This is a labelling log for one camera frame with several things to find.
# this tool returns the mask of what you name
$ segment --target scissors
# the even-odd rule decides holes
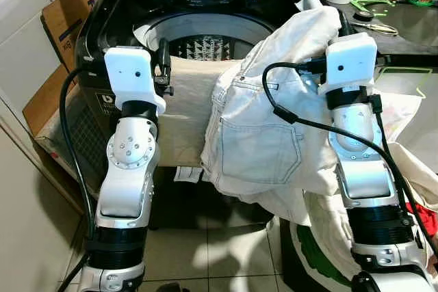
[[[369,24],[369,23],[356,23],[351,22],[351,25],[355,25],[357,27],[364,27],[366,29],[370,29],[372,31],[378,32],[380,34],[386,34],[388,36],[397,36],[398,30],[391,25],[386,24]]]

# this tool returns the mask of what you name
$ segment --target red cloth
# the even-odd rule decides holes
[[[426,227],[427,233],[430,236],[433,236],[438,231],[438,220],[437,220],[437,214],[429,209],[426,209],[425,207],[416,204],[418,214],[420,215],[420,218],[423,221],[424,227]],[[412,213],[412,208],[409,203],[406,203],[406,208],[410,213]]]

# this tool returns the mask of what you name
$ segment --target jeans back pocket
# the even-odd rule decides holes
[[[295,128],[279,124],[236,125],[220,120],[224,175],[262,184],[283,185],[300,165]]]

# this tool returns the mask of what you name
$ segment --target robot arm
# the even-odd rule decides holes
[[[368,88],[374,84],[376,43],[366,33],[340,37],[326,50],[325,94],[333,125],[381,145]],[[353,233],[352,255],[362,268],[352,282],[360,291],[434,291],[414,240],[394,178],[380,155],[349,137],[329,133],[338,158],[339,189]]]
[[[166,108],[155,93],[147,51],[111,48],[105,64],[122,118],[107,144],[108,171],[78,292],[130,292],[142,283],[152,176],[159,159],[157,115]]]

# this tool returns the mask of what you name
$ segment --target green fabric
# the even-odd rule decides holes
[[[310,227],[297,225],[296,233],[301,242],[301,252],[307,259],[309,266],[320,274],[334,279],[336,282],[351,287],[351,282],[326,258],[315,241]]]

